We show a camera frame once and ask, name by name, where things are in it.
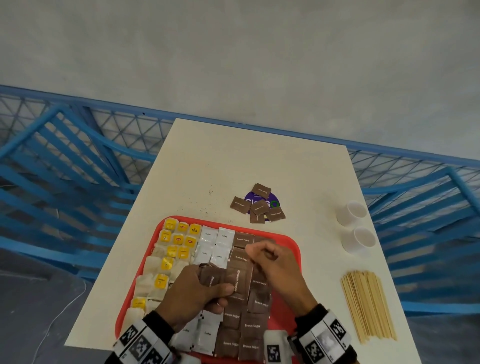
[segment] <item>sleeve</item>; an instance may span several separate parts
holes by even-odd
[[[143,322],[162,340],[165,345],[168,345],[175,331],[156,311],[152,311],[143,318]],[[120,359],[112,353],[105,364],[121,364]]]
[[[305,316],[296,317],[295,322],[297,323],[297,337],[300,338],[310,331],[316,324],[318,324],[328,313],[327,309],[323,307],[320,303],[316,305],[309,313]],[[304,363],[311,363],[312,361],[305,353],[305,350],[301,345],[295,344],[297,351],[301,353],[302,361]],[[350,345],[345,353],[335,361],[335,364],[354,364],[357,361],[357,353]]]

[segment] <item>purple logo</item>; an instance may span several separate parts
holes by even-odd
[[[265,200],[265,199],[257,194],[254,194],[253,192],[248,192],[247,195],[244,197],[244,200],[250,201],[252,204],[254,204],[255,202],[258,202],[260,200]],[[266,199],[266,202],[271,208],[280,206],[280,201],[271,192],[270,192],[270,195],[268,195],[268,199]]]

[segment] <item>tabletop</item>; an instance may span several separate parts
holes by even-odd
[[[252,225],[229,208],[257,182],[272,188],[285,220]],[[111,350],[115,321],[155,227],[181,215],[291,237],[308,287],[351,333],[361,363],[420,364],[380,245],[363,257],[342,248],[348,228],[335,209],[349,200],[365,203],[344,146],[176,119],[65,345]],[[360,225],[375,231],[370,216]],[[398,341],[360,345],[340,283],[356,269],[381,279]]]

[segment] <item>red tray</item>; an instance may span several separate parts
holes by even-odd
[[[196,218],[187,218],[184,216],[169,216],[168,218],[176,218],[178,221],[185,221],[188,224],[193,224],[197,223],[200,225],[206,225],[210,228],[218,229],[220,227],[226,228],[226,229],[232,229],[235,231],[240,231],[240,232],[246,232],[249,234],[254,234],[254,235],[260,235],[266,238],[271,238],[276,241],[278,245],[281,246],[286,246],[288,249],[290,249],[293,252],[293,255],[295,256],[295,260],[297,261],[300,269],[301,269],[301,261],[300,261],[300,249],[293,241],[293,239],[289,238],[288,236],[285,235],[280,235],[280,234],[273,234],[271,232],[266,232],[266,231],[259,231],[259,230],[253,230],[253,229],[247,229],[247,228],[240,228],[238,226],[233,226],[233,225],[227,225],[227,224],[220,224],[218,222],[212,222],[212,221],[206,221],[206,220],[199,220]],[[165,222],[165,219],[160,221],[160,223],[157,225],[155,232],[152,236],[152,239],[150,240],[150,244],[148,245],[148,248],[145,252],[145,255],[142,259],[142,262],[140,263],[140,266],[138,267],[137,273],[135,277],[133,278],[132,285],[130,286],[130,290],[128,291],[127,297],[125,298],[125,301],[123,302],[123,306],[120,309],[119,315],[117,317],[117,322],[115,323],[115,337],[118,338],[120,336],[120,330],[121,330],[121,325],[123,323],[123,318],[125,317],[125,313],[127,312],[127,308],[130,307],[130,302],[133,299],[133,290],[135,288],[135,279],[142,274],[145,260],[147,256],[150,255],[150,252],[152,251],[153,247],[155,246],[155,243],[158,241],[158,236],[160,235],[160,231],[162,230],[163,223]],[[285,302],[281,299],[281,297],[277,294],[277,292],[273,291],[272,293],[272,308],[270,311],[270,319],[268,320],[268,329],[269,330],[286,330],[288,334],[290,335],[297,325],[295,324],[294,320],[294,314],[292,310],[285,304]],[[194,355],[202,360],[202,363],[208,363],[208,364],[235,364],[238,363],[239,361],[236,359],[231,359],[231,358],[215,358],[213,356],[209,355],[203,355],[199,354],[196,352],[191,352],[189,353],[190,355]]]

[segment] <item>white paper cup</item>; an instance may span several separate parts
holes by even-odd
[[[337,221],[343,226],[348,226],[360,218],[367,216],[368,210],[365,205],[358,201],[349,201],[336,212]]]
[[[353,229],[342,239],[343,248],[350,254],[358,254],[377,243],[375,234],[362,226]]]

